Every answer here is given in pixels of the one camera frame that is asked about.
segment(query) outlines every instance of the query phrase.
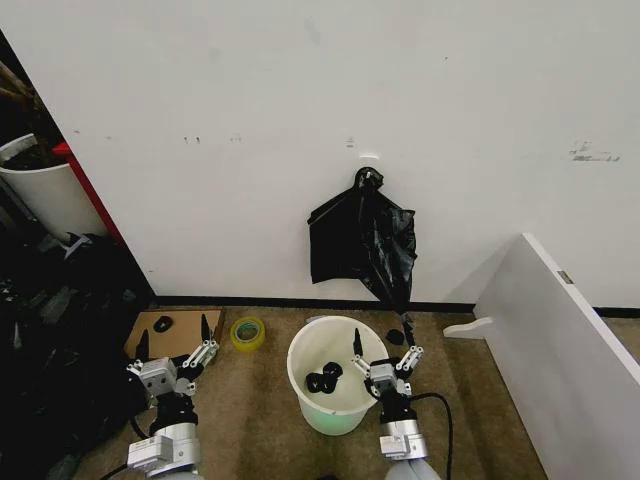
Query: black baseboard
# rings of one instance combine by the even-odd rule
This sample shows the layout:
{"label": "black baseboard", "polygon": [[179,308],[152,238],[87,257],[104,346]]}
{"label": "black baseboard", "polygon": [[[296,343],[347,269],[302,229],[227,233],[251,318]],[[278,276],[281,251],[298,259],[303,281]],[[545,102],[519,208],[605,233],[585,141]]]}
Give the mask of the black baseboard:
{"label": "black baseboard", "polygon": [[[261,297],[192,297],[159,296],[154,303],[163,306],[210,305],[216,307],[288,307],[327,308],[332,310],[391,310],[381,302],[367,300],[322,300],[315,298],[261,298]],[[411,302],[412,312],[473,313],[473,303]],[[594,307],[601,317],[640,318],[640,308]]]}
{"label": "black baseboard", "polygon": [[640,308],[593,307],[598,315],[609,318],[640,318]]}

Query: cardboard piece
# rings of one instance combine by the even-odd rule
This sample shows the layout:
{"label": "cardboard piece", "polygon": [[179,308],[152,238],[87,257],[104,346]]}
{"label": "cardboard piece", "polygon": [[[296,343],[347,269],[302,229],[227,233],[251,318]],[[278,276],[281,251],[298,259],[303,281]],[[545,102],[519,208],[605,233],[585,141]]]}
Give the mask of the cardboard piece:
{"label": "cardboard piece", "polygon": [[[221,311],[218,309],[197,309],[194,307],[157,309],[141,312],[136,319],[124,350],[131,359],[135,358],[136,346],[144,330],[149,331],[149,356],[151,358],[178,357],[190,354],[202,343],[200,336],[200,317],[207,316],[209,328],[218,343],[222,333]],[[166,332],[158,333],[153,329],[153,324],[163,315],[171,317],[173,325]]]}

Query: white panel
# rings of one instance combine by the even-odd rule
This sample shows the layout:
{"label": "white panel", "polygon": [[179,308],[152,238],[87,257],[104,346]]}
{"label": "white panel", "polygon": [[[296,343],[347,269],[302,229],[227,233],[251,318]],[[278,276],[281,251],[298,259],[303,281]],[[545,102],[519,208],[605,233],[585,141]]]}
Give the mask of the white panel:
{"label": "white panel", "polygon": [[640,367],[530,234],[476,306],[550,479],[636,480]]}
{"label": "white panel", "polygon": [[4,0],[0,26],[159,294],[370,298],[311,284],[305,220],[375,153],[417,210],[413,300],[474,302],[530,230],[590,302],[640,307],[638,18],[631,0]]}

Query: carpet floor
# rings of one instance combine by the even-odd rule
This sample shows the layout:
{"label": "carpet floor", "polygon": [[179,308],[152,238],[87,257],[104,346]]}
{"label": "carpet floor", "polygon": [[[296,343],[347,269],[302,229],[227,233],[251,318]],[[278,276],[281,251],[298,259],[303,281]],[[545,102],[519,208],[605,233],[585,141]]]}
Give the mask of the carpet floor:
{"label": "carpet floor", "polygon": [[[316,315],[347,315],[369,325],[380,337],[399,327],[398,317],[382,311],[285,308],[225,308],[225,328],[215,361],[197,381],[194,397],[198,436],[207,480],[300,479],[335,475],[339,480],[382,479],[390,463],[379,453],[380,406],[342,437],[326,437],[307,425],[289,385],[289,343]],[[241,316],[255,315],[266,325],[267,339],[256,352],[240,353],[229,328]],[[415,337],[425,356],[411,377],[414,394],[439,392],[447,397],[454,419],[453,475],[463,479],[544,479],[544,471],[483,340],[445,339],[442,329],[473,321],[472,315],[415,313]],[[640,321],[607,320],[636,360],[640,358]],[[387,344],[390,355],[404,353]],[[445,478],[447,420],[435,399],[414,404],[429,449],[429,463]],[[143,429],[154,411],[138,418]],[[96,480],[126,461],[137,441],[127,425],[114,438],[87,454],[74,478]],[[141,479],[125,471],[117,480]]]}

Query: yellow tape roll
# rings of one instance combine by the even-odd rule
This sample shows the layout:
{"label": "yellow tape roll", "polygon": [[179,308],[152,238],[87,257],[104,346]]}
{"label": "yellow tape roll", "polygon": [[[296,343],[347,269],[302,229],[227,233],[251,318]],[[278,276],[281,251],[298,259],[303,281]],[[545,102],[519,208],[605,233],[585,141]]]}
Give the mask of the yellow tape roll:
{"label": "yellow tape roll", "polygon": [[236,350],[252,352],[264,343],[264,323],[258,317],[242,317],[231,325],[231,343]]}

